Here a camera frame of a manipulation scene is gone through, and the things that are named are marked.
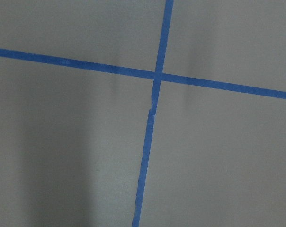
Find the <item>blue tape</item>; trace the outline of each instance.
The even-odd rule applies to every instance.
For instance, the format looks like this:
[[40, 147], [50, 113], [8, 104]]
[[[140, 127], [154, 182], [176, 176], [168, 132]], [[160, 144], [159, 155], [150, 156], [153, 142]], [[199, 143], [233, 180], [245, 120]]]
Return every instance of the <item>blue tape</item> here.
[[67, 66], [73, 67], [78, 69], [84, 70], [93, 70], [99, 72], [109, 72], [115, 74], [121, 74], [126, 76], [133, 76], [133, 77], [140, 77], [140, 78], [147, 78], [153, 79], [154, 72], [145, 71], [145, 70], [137, 70], [113, 65], [105, 65], [99, 63], [93, 63], [88, 61], [79, 61], [73, 60], [68, 58], [59, 58], [53, 56], [47, 56], [42, 54], [33, 54], [33, 53], [25, 53], [20, 51], [11, 51], [0, 49], [0, 57], [6, 58], [13, 58], [18, 60], [26, 60], [26, 61], [34, 61], [52, 65], [60, 65], [60, 66]]
[[148, 162], [149, 162], [149, 154], [150, 154], [151, 146], [152, 146], [153, 126], [154, 126], [154, 121], [155, 121], [155, 116], [156, 116], [157, 106], [158, 106], [158, 100], [159, 100], [159, 93], [160, 93], [160, 87], [161, 87], [161, 74], [163, 72], [163, 66], [164, 66], [164, 60], [165, 60], [165, 53], [166, 53], [167, 40], [168, 40], [168, 34], [169, 34], [169, 29], [170, 29], [172, 7], [173, 7], [173, 0], [166, 0], [163, 23], [162, 23], [162, 30], [161, 30], [161, 36], [160, 36], [160, 42], [159, 42], [159, 49], [158, 49], [158, 57], [157, 57], [157, 63], [156, 63], [156, 69], [155, 69], [156, 72], [155, 72], [153, 85], [152, 85], [152, 106], [148, 112], [148, 118], [147, 118], [147, 126], [146, 126], [146, 133], [145, 133], [144, 146], [143, 146], [143, 155], [142, 155], [140, 174], [139, 174], [139, 180], [138, 180], [138, 188], [137, 188], [137, 194], [136, 194], [136, 199], [135, 199], [135, 211], [134, 211], [132, 227], [139, 227], [139, 223], [140, 223], [147, 168], [148, 168]]
[[161, 79], [167, 82], [174, 82], [174, 83], [194, 85], [194, 86], [200, 86], [200, 87], [216, 88], [216, 89], [227, 90], [227, 91], [242, 92], [242, 93], [254, 94], [254, 95], [259, 95], [259, 96], [269, 96], [269, 97], [274, 97], [274, 98], [286, 99], [285, 91], [277, 91], [277, 90], [271, 90], [271, 89], [266, 89], [266, 88], [251, 87], [251, 86], [245, 86], [245, 85], [239, 85], [239, 84], [231, 84], [231, 83], [225, 83], [225, 82], [219, 82], [219, 81], [213, 81], [213, 80], [207, 80], [207, 79], [182, 77], [182, 76], [176, 76], [176, 75], [171, 75], [171, 74], [166, 74], [166, 73], [162, 74]]

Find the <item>gray surface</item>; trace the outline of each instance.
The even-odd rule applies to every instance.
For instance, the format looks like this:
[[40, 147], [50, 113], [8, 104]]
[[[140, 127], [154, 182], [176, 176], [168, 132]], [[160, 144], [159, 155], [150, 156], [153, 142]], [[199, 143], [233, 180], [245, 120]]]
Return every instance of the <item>gray surface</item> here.
[[140, 226], [286, 227], [286, 100], [163, 82]]
[[0, 58], [0, 227], [131, 226], [151, 88]]
[[154, 70], [164, 4], [0, 1], [0, 48]]
[[175, 1], [164, 72], [286, 91], [286, 0]]

